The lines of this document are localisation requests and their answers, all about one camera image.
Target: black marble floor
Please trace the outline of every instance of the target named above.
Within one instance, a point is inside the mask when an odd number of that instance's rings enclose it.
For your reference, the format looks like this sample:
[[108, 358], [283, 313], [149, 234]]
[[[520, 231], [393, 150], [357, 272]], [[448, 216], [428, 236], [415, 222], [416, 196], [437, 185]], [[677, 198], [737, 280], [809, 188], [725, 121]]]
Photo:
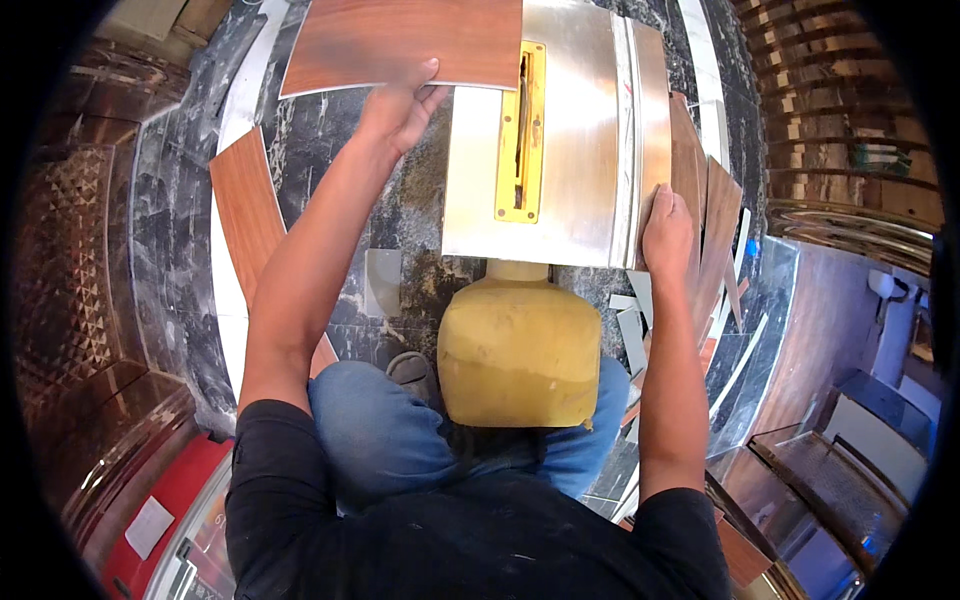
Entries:
[[[686, 95], [699, 129], [696, 77], [678, 0], [597, 0], [596, 4], [663, 33], [671, 87]], [[754, 215], [750, 237], [760, 245], [757, 257], [745, 257], [741, 272], [752, 282], [742, 300], [747, 328], [741, 335], [732, 330], [732, 321], [727, 324], [708, 376], [708, 391], [716, 397], [762, 312], [771, 313], [764, 333], [769, 343], [761, 343], [741, 378], [765, 381], [763, 373], [776, 356], [768, 348], [779, 347], [774, 322], [780, 317], [772, 313], [785, 311], [788, 306], [788, 286], [781, 284], [789, 279], [782, 273], [782, 265], [789, 260], [784, 262], [779, 249], [768, 250], [762, 239], [766, 229], [762, 170], [766, 148], [743, 36], [726, 2], [705, 0], [703, 5], [727, 108], [731, 170], [743, 186], [744, 205]], [[208, 406], [199, 411], [200, 425], [225, 435], [232, 433], [234, 398], [224, 367], [212, 294], [206, 163], [216, 148], [219, 105], [215, 100], [222, 98], [223, 87], [230, 84], [236, 45], [254, 27], [256, 12], [256, 7], [234, 4], [210, 45], [196, 54], [191, 64], [193, 82], [183, 105], [143, 133], [132, 206], [133, 277], [143, 337], [148, 341], [148, 360], [151, 366], [182, 377], [198, 397], [205, 398]], [[305, 12], [306, 4], [293, 4], [287, 13], [256, 113], [287, 227], [300, 216], [332, 158], [347, 142], [368, 91], [347, 89], [277, 99]], [[438, 109], [421, 144], [397, 166], [363, 231], [327, 330], [342, 359], [363, 360], [382, 368], [406, 349], [433, 356], [440, 318], [453, 293], [484, 274], [483, 260], [440, 255], [451, 103], [452, 98]], [[400, 317], [368, 317], [361, 311], [363, 255], [369, 248], [402, 252]], [[603, 353], [625, 363], [616, 317], [607, 305], [610, 294], [632, 294], [626, 273], [555, 267], [553, 277], [597, 307], [603, 316]], [[771, 277], [769, 285], [763, 283], [766, 277]], [[730, 406], [725, 402], [720, 411], [725, 416], [718, 425], [718, 435], [737, 402], [747, 405], [758, 401], [744, 400], [749, 386], [738, 385], [729, 395]], [[615, 468], [632, 470], [636, 460], [628, 465], [631, 461], [623, 456], [636, 456], [636, 448], [624, 446], [621, 450], [612, 456]], [[601, 478], [598, 483], [615, 479]], [[621, 478], [616, 485], [625, 483]], [[616, 486], [606, 487], [595, 487], [593, 495], [609, 498], [609, 494], [617, 493]]]

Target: white label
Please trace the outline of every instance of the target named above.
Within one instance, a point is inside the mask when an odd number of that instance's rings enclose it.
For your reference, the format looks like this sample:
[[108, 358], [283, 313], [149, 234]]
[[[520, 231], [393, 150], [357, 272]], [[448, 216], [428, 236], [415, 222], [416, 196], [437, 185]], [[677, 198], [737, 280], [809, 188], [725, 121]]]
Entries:
[[172, 522], [174, 522], [174, 516], [167, 512], [156, 498], [150, 496], [137, 513], [133, 523], [124, 532], [123, 537], [127, 539], [140, 560], [146, 561]]

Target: man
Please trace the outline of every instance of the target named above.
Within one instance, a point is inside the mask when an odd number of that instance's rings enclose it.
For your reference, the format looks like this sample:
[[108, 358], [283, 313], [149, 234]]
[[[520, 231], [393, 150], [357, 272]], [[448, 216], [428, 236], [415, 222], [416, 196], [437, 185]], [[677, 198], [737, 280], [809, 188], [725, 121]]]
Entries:
[[396, 373], [345, 362], [308, 382], [373, 203], [447, 95], [422, 86], [437, 69], [428, 61], [371, 93], [259, 280], [227, 500], [236, 597], [730, 598], [703, 493], [707, 397], [684, 289], [690, 217], [668, 185], [643, 237], [657, 335], [633, 532], [575, 499], [623, 415], [629, 383], [615, 361], [602, 363], [592, 430], [547, 434], [540, 460], [509, 450], [467, 472], [438, 432], [443, 417]]

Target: blue jeans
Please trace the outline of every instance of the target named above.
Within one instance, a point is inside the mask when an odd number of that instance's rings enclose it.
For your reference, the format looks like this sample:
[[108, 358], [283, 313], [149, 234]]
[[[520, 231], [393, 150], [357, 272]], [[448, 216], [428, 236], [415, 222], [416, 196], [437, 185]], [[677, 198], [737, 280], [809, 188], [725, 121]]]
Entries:
[[[593, 429], [566, 427], [545, 436], [542, 464], [528, 446], [474, 466], [469, 477], [509, 468], [533, 470], [568, 496], [593, 483], [620, 430], [630, 377], [612, 358], [600, 360]], [[457, 458], [438, 429], [444, 418], [367, 363], [341, 361], [307, 386], [320, 442], [333, 467], [338, 504], [362, 510], [399, 493], [430, 492], [457, 471]]]

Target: hand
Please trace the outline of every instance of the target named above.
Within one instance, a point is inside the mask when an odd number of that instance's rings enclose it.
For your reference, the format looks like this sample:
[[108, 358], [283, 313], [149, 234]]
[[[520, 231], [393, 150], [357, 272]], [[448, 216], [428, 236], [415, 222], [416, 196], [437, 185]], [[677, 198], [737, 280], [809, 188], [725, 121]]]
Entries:
[[394, 160], [417, 145], [430, 115], [444, 101], [447, 85], [427, 85], [440, 69], [437, 59], [422, 62], [396, 82], [378, 87], [367, 96], [356, 136], [383, 144]]
[[669, 183], [661, 183], [654, 197], [650, 221], [643, 231], [643, 260], [651, 282], [659, 286], [684, 286], [693, 242], [693, 225], [686, 202]]

